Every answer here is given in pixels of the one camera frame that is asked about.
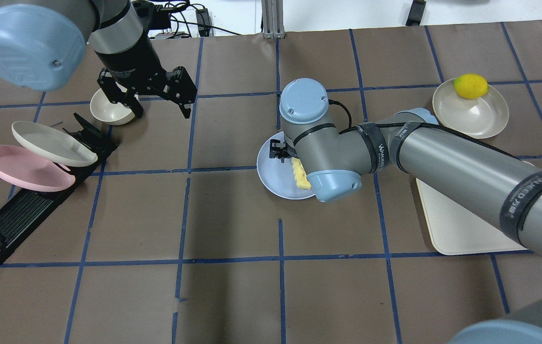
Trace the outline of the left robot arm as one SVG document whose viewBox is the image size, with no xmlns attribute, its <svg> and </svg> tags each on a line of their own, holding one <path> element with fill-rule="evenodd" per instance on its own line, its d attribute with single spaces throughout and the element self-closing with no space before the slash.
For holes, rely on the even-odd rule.
<svg viewBox="0 0 542 344">
<path fill-rule="evenodd" d="M 35 91 L 68 83 L 90 46 L 103 69 L 97 83 L 112 104 L 140 118 L 136 96 L 157 96 L 191 115 L 197 88 L 185 67 L 167 71 L 149 39 L 175 8 L 148 0 L 0 0 L 0 78 Z"/>
</svg>

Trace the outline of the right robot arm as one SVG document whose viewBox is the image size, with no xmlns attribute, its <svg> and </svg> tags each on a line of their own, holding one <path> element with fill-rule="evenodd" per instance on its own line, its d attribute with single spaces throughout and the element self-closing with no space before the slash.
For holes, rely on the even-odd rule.
<svg viewBox="0 0 542 344">
<path fill-rule="evenodd" d="M 361 176 L 394 165 L 542 257 L 542 169 L 439 125 L 417 107 L 338 131 L 324 86 L 291 81 L 279 96 L 284 143 L 269 156 L 300 159 L 321 202 L 353 194 Z M 542 300 L 457 333 L 452 344 L 542 344 Z"/>
</svg>

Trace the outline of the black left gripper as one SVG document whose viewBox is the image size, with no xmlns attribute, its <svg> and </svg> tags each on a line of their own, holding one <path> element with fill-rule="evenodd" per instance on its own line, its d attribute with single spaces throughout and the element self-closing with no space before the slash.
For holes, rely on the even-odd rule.
<svg viewBox="0 0 542 344">
<path fill-rule="evenodd" d="M 97 83 L 109 102 L 126 106 L 140 119 L 144 110 L 137 93 L 158 96 L 176 104 L 183 117 L 190 119 L 197 87 L 185 67 L 175 67 L 171 72 L 164 70 L 149 37 L 140 36 L 124 52 L 96 54 L 105 67 Z"/>
</svg>

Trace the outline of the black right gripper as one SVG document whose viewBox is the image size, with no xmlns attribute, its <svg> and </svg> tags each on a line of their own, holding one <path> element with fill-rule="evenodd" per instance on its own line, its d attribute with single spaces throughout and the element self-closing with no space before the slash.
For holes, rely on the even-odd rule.
<svg viewBox="0 0 542 344">
<path fill-rule="evenodd" d="M 269 159 L 290 159 L 297 158 L 298 154 L 294 147 L 287 142 L 278 139 L 269 140 Z"/>
</svg>

